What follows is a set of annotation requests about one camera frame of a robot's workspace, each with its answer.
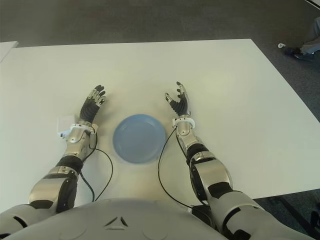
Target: black cable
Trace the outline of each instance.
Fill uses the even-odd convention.
[[[111,164],[111,176],[110,176],[108,182],[106,183],[106,185],[104,186],[104,188],[102,189],[102,191],[100,192],[100,194],[99,194],[99,195],[96,197],[96,199],[94,200],[94,201],[96,202],[96,201],[100,198],[100,196],[104,193],[104,191],[106,190],[106,188],[108,187],[108,185],[109,185],[109,183],[110,183],[110,181],[111,181],[111,179],[112,179],[112,176],[113,176],[113,174],[114,174],[114,165],[113,165],[113,163],[112,163],[112,161],[111,161],[111,158],[109,157],[109,155],[108,155],[107,153],[105,153],[104,151],[102,151],[102,150],[100,150],[100,149],[98,149],[98,148],[96,148],[95,150],[100,151],[100,152],[102,152],[103,154],[105,154],[105,155],[108,157],[108,159],[109,159],[109,161],[110,161],[110,164]]]
[[[84,183],[87,185],[87,187],[90,189],[91,194],[92,194],[92,201],[95,201],[95,191],[93,190],[93,188],[91,187],[91,185],[89,184],[89,182],[86,180],[85,176],[82,174],[82,171],[80,172],[80,176],[82,178],[82,180],[84,181]]]
[[[209,219],[209,222],[210,222],[210,224],[211,224],[211,226],[212,226],[211,218],[210,218],[207,214],[205,214],[204,212],[202,212],[202,211],[200,211],[200,210],[198,210],[198,209],[193,208],[192,206],[186,205],[186,204],[184,204],[183,202],[175,199],[175,198],[165,189],[164,185],[163,185],[162,182],[161,182],[161,179],[160,179],[160,161],[161,161],[161,157],[162,157],[162,154],[164,153],[165,147],[166,147],[169,139],[171,138],[172,134],[174,134],[175,130],[176,130],[176,129],[173,129],[173,131],[171,132],[171,134],[169,135],[169,137],[166,139],[166,141],[165,141],[165,143],[164,143],[164,145],[163,145],[163,148],[162,148],[160,157],[159,157],[159,161],[158,161],[158,165],[157,165],[157,172],[158,172],[158,179],[159,179],[160,185],[161,185],[163,191],[164,191],[171,199],[173,199],[173,200],[176,201],[177,203],[179,203],[179,204],[181,204],[181,205],[183,205],[183,206],[185,206],[185,207],[187,207],[187,208],[189,208],[189,209],[191,209],[191,210],[194,210],[194,211],[196,211],[196,212],[198,212],[198,213],[201,213],[202,215],[206,216],[206,217]]]
[[[89,182],[86,180],[86,178],[85,178],[85,176],[83,175],[82,171],[80,172],[81,178],[83,179],[84,183],[87,185],[87,187],[88,187],[88,188],[90,189],[90,191],[91,191],[91,194],[92,194],[92,202],[97,201],[98,198],[104,193],[104,191],[105,191],[106,188],[108,187],[108,185],[109,185],[109,183],[110,183],[110,181],[111,181],[111,178],[112,178],[112,176],[113,176],[113,174],[114,174],[114,165],[113,165],[113,162],[111,161],[111,158],[109,157],[109,155],[108,155],[106,152],[102,151],[101,149],[98,149],[98,148],[97,148],[97,145],[98,145],[98,134],[95,133],[95,144],[94,144],[94,147],[92,148],[92,147],[90,146],[90,144],[89,144],[89,148],[92,149],[92,151],[89,153],[88,156],[86,156],[86,158],[83,160],[83,162],[85,162],[85,161],[94,153],[95,150],[100,151],[100,152],[104,153],[104,154],[108,157],[108,159],[109,159],[109,161],[110,161],[110,164],[111,164],[111,176],[110,176],[108,182],[106,183],[106,185],[104,186],[103,190],[100,192],[100,194],[99,194],[99,195],[97,196],[97,198],[95,199],[95,191],[93,190],[93,188],[91,187],[91,185],[89,184]]]
[[[97,144],[98,144],[98,135],[97,133],[95,133],[95,144],[94,144],[94,148],[90,147],[89,144],[89,148],[92,149],[92,151],[88,154],[88,156],[86,156],[83,160],[83,163],[85,163],[85,161],[94,153],[94,151],[97,148]],[[83,175],[82,171],[80,172],[80,177],[82,178],[82,180],[84,181],[84,183],[87,185],[87,187],[90,189],[91,194],[92,194],[92,200],[91,202],[95,201],[95,191],[93,190],[92,186],[90,185],[90,183],[87,181],[87,179],[85,178],[85,176]]]

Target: shoe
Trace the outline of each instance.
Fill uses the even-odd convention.
[[[294,54],[301,54],[301,50],[299,47],[285,47],[283,49],[285,55],[294,55]]]
[[[312,61],[315,59],[315,55],[314,54],[310,54],[310,53],[307,53],[307,54],[295,54],[294,55],[295,58],[297,59],[300,59],[300,60],[305,60],[305,61]]]

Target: floor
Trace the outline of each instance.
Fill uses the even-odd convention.
[[[304,0],[0,0],[0,41],[31,47],[250,38],[320,121],[320,54],[304,62],[277,48],[301,45],[318,16]],[[284,198],[309,220],[320,190]],[[277,199],[257,201],[304,231]]]

